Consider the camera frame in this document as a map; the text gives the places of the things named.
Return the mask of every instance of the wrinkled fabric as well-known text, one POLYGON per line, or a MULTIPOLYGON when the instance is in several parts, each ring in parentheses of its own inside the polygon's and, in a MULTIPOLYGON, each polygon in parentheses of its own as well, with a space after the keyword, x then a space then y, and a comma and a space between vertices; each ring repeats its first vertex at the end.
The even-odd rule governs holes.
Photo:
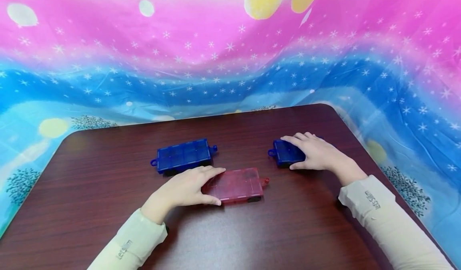
POLYGON ((0 234, 74 131, 326 103, 461 267, 460 15, 459 0, 0 0, 0 234))

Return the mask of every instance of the white sleeve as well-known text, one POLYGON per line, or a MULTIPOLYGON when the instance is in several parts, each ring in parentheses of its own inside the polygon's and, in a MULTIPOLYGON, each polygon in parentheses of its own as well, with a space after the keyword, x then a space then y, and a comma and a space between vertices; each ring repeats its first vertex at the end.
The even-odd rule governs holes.
POLYGON ((88 270, 136 270, 167 236, 166 226, 155 224, 137 209, 104 247, 88 270))
POLYGON ((367 229, 396 270, 453 269, 376 177, 341 188, 339 200, 367 229))

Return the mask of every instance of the brown tabletop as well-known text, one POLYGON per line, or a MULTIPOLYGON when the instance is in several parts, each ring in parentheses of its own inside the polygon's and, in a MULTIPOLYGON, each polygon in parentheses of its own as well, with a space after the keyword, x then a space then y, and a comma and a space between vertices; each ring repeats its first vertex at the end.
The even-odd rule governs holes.
POLYGON ((394 191, 333 108, 309 105, 79 131, 67 137, 0 240, 2 269, 86 269, 130 214, 166 179, 156 150, 207 138, 215 166, 257 167, 264 200, 175 209, 170 233, 143 269, 389 269, 370 235, 338 206, 327 171, 277 169, 272 141, 310 131, 394 191))

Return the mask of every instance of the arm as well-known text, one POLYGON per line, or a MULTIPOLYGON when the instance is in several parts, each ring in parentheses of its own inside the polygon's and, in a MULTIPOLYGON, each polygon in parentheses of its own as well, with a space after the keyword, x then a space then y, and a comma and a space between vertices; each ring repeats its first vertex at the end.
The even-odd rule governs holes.
POLYGON ((367 176, 354 160, 325 140, 297 133, 282 140, 306 154, 290 169, 329 170, 341 185, 339 200, 367 229, 396 270, 453 269, 437 246, 395 202, 395 196, 374 176, 367 176))
POLYGON ((221 205, 218 198, 203 195, 201 187, 224 168, 198 167, 174 176, 137 209, 104 247, 88 270, 135 270, 141 267, 166 236, 164 219, 176 206, 221 205))
MULTIPOLYGON (((350 160, 337 176, 363 173, 350 160)), ((339 200, 367 229, 396 270, 453 269, 431 239, 395 202, 395 196, 376 177, 351 181, 341 188, 339 200)))

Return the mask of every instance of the blue translucent block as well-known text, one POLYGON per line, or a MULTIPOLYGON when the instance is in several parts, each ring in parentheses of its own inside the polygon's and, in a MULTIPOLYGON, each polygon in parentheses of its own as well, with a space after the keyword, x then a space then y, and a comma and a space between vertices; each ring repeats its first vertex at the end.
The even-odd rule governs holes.
POLYGON ((150 164, 157 166, 157 172, 167 177, 182 173, 185 170, 212 164, 212 155, 218 146, 208 146, 206 139, 182 143, 157 150, 157 159, 150 164))
POLYGON ((306 155, 297 146, 291 143, 274 140, 274 148, 270 149, 267 154, 275 157, 277 167, 288 168, 289 165, 306 160, 306 155))

